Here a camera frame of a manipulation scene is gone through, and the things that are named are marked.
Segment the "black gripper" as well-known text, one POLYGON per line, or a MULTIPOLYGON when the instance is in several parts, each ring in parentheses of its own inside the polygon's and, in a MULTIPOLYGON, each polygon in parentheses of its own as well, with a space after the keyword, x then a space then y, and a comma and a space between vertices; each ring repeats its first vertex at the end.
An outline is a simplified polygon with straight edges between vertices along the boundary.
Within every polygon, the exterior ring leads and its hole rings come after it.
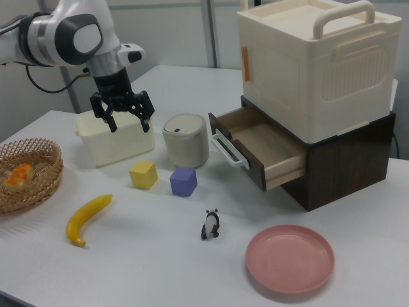
POLYGON ((150 119, 155 108, 146 91, 135 94, 132 91, 126 68, 105 76, 94 76, 97 92, 90 97, 96 118, 108 124, 111 132, 116 132, 117 125, 113 111, 129 112, 140 119, 143 132, 150 130, 150 119))

